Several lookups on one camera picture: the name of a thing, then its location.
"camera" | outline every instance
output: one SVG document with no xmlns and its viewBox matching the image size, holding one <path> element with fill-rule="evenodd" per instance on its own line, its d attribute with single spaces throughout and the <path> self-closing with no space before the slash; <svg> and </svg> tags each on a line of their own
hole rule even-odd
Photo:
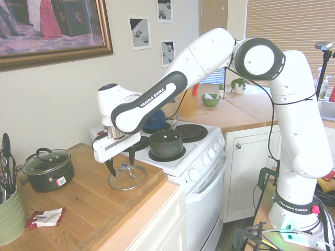
<svg viewBox="0 0 335 251">
<path fill-rule="evenodd" d="M 333 43 L 330 41 L 319 41 L 314 44 L 314 47 L 319 50 L 329 51 L 333 47 Z"/>
</svg>

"white stove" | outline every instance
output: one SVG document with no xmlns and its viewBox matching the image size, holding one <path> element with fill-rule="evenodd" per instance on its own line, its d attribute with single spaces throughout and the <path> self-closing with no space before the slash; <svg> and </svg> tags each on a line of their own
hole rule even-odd
<svg viewBox="0 0 335 251">
<path fill-rule="evenodd" d="M 193 124 L 179 121 L 178 126 Z M 173 161 L 158 162 L 149 157 L 150 147 L 135 152 L 135 159 L 163 169 L 169 180 L 185 189 L 188 250 L 214 251 L 221 235 L 223 221 L 224 172 L 227 167 L 225 139 L 220 127 L 197 124 L 207 135 L 196 142 L 183 143 L 185 154 Z M 103 131 L 99 125 L 90 129 L 92 140 Z M 141 130 L 141 136 L 150 137 Z"/>
<path fill-rule="evenodd" d="M 179 121 L 177 127 L 185 124 L 194 123 Z M 169 180 L 183 185 L 186 195 L 197 181 L 209 174 L 214 162 L 219 156 L 223 155 L 222 151 L 225 145 L 225 139 L 220 127 L 204 124 L 196 125 L 206 128 L 207 135 L 202 140 L 192 143 L 183 143 L 186 152 L 182 157 L 174 161 L 158 162 L 151 159 L 149 157 L 149 146 L 135 152 L 135 159 L 163 169 L 163 172 L 168 175 Z M 92 140 L 94 140 L 97 134 L 103 131 L 103 129 L 102 125 L 90 129 Z M 150 137 L 150 135 L 150 133 L 145 133 L 141 130 L 141 136 Z M 121 154 L 129 156 L 126 152 L 122 152 Z"/>
</svg>

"cooking pot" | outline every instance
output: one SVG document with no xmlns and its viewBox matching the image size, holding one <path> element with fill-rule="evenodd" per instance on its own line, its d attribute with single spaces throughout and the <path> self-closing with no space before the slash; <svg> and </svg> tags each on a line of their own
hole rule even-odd
<svg viewBox="0 0 335 251">
<path fill-rule="evenodd" d="M 175 131 L 179 115 L 172 123 L 170 130 L 162 130 L 150 135 L 150 151 L 158 158 L 170 158 L 180 154 L 183 150 L 181 132 Z"/>
<path fill-rule="evenodd" d="M 37 192 L 51 192 L 64 187 L 73 176 L 71 153 L 67 150 L 39 148 L 22 167 L 32 188 Z"/>
</svg>

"red button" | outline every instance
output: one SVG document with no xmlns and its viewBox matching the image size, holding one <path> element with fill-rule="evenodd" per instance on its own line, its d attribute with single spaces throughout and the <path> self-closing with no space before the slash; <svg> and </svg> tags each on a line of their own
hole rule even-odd
<svg viewBox="0 0 335 251">
<path fill-rule="evenodd" d="M 317 205 L 312 206 L 312 212 L 315 214 L 320 213 L 320 208 Z"/>
<path fill-rule="evenodd" d="M 330 171 L 329 174 L 327 174 L 327 175 L 324 177 L 324 179 L 326 179 L 326 180 L 331 180 L 331 179 L 334 177 L 334 175 L 335 175 L 335 171 L 332 170 L 332 171 Z"/>
</svg>

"oven handle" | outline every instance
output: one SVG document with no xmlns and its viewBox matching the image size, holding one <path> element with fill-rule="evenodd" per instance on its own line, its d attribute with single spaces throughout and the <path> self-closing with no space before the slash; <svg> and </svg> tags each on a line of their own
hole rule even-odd
<svg viewBox="0 0 335 251">
<path fill-rule="evenodd" d="M 225 168 L 222 168 L 222 170 L 220 171 L 220 174 L 213 180 L 213 182 L 204 191 L 200 193 L 190 193 L 185 198 L 186 205 L 197 202 L 197 201 L 201 201 L 203 197 L 208 195 L 213 190 L 213 188 L 219 183 L 224 172 L 225 172 Z"/>
</svg>

